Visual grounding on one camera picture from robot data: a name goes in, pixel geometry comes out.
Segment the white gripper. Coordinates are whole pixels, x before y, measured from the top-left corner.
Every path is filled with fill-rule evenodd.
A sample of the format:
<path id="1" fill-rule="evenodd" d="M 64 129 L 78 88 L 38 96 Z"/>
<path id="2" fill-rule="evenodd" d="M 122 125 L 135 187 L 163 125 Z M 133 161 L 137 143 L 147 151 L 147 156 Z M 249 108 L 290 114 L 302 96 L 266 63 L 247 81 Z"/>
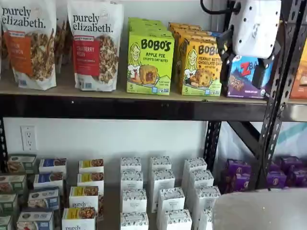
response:
<path id="1" fill-rule="evenodd" d="M 222 61 L 220 83 L 227 90 L 233 59 L 236 55 L 258 58 L 253 75 L 253 86 L 260 89 L 266 69 L 280 51 L 276 40 L 280 0 L 237 0 L 228 30 L 216 38 Z"/>

